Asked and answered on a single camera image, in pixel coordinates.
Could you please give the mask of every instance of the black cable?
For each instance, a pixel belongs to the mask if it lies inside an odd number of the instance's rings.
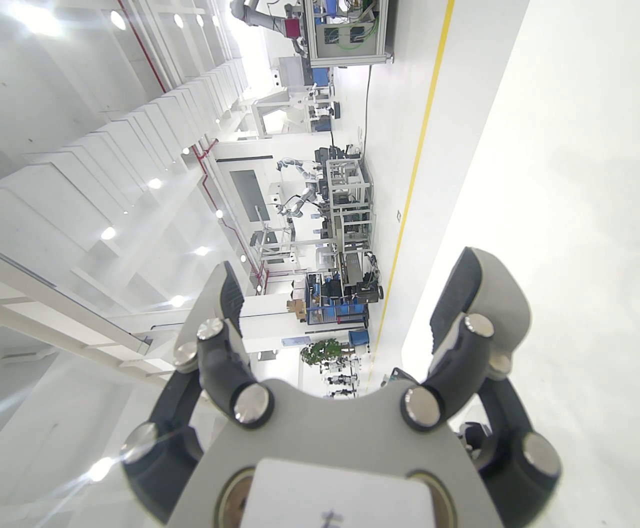
[[[371,68],[369,65],[369,78],[367,80],[367,95],[364,99],[364,138],[362,140],[362,159],[364,159],[364,153],[367,150],[367,123],[369,121],[369,87],[371,85]]]

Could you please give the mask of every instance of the white wall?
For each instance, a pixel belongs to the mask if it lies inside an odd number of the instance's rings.
[[[509,268],[532,309],[511,379],[564,464],[540,527],[640,518],[638,17],[630,1],[531,0],[403,347],[424,374],[425,324],[464,245]]]

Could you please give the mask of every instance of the metal screw head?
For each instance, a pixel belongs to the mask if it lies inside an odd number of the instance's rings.
[[[489,358],[489,366],[505,376],[511,372],[511,360],[506,354],[492,354]]]
[[[440,420],[440,405],[436,397],[424,387],[410,388],[404,393],[404,408],[416,424],[433,427]]]
[[[562,469],[560,457],[554,446],[537,433],[528,433],[522,440],[524,458],[534,468],[550,477],[557,477]]]
[[[125,464],[133,464],[146,456],[155,446],[158,429],[153,422],[145,422],[136,427],[120,448],[120,459]]]
[[[269,407],[269,391],[259,383],[245,387],[234,405],[234,415],[241,424],[252,424],[264,416]]]
[[[198,365],[198,344],[189,341],[173,352],[173,366],[182,374],[193,372]]]
[[[207,319],[198,327],[198,339],[205,341],[217,336],[222,330],[224,330],[225,323],[221,319],[215,317],[214,319]]]
[[[469,314],[465,317],[465,326],[470,332],[481,337],[491,337],[493,335],[493,324],[482,314]]]

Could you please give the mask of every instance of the white industrial robot arm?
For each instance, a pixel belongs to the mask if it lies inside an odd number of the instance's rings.
[[[258,0],[250,0],[248,4],[245,4],[244,0],[232,0],[229,4],[231,14],[238,20],[242,20],[245,24],[249,26],[262,26],[287,36],[284,25],[285,19],[258,12],[255,10],[257,5]]]
[[[284,204],[278,206],[278,214],[281,216],[293,216],[300,218],[302,216],[302,206],[306,202],[314,203],[317,200],[317,175],[306,171],[302,167],[299,159],[285,157],[278,162],[276,169],[281,171],[284,167],[295,167],[305,180],[306,188],[300,196],[295,195],[288,199]]]

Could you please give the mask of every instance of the wire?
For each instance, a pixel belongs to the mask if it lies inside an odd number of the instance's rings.
[[[364,37],[362,38],[362,42],[360,42],[358,45],[349,47],[349,46],[343,46],[339,42],[335,42],[334,44],[337,47],[339,47],[341,49],[344,49],[344,50],[347,50],[347,51],[350,51],[350,50],[353,50],[353,49],[358,49],[366,41],[368,41],[368,39],[371,37],[371,35],[374,35],[377,31],[378,31],[378,19],[376,19],[376,23],[373,24],[373,27],[371,28],[371,30],[366,35],[364,35]]]
[[[362,140],[362,156],[364,159],[364,153],[367,150],[367,123],[369,121],[369,87],[371,86],[371,69],[372,65],[369,65],[369,78],[367,80],[367,95],[364,98],[364,132]]]

